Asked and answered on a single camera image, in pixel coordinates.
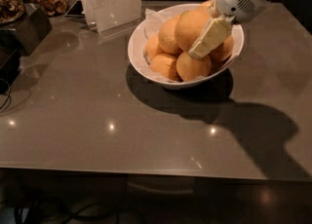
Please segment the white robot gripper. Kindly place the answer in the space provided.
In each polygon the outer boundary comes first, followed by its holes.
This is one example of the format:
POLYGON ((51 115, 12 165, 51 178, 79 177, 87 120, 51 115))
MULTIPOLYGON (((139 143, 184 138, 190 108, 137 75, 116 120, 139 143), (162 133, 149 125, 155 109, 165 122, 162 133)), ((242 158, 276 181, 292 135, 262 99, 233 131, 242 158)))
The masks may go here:
POLYGON ((251 21, 268 4, 267 0, 212 0, 208 12, 213 19, 205 25, 188 54, 195 59, 204 58, 230 36, 233 24, 251 21))

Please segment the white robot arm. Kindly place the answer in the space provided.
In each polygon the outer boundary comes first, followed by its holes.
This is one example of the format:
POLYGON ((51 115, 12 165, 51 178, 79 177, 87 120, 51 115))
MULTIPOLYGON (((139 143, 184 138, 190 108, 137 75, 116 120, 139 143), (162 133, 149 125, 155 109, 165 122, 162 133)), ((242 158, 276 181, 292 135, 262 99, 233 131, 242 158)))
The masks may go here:
POLYGON ((201 59, 220 46, 231 34, 235 24, 249 22, 264 11, 272 0, 214 0, 209 19, 188 54, 201 59))

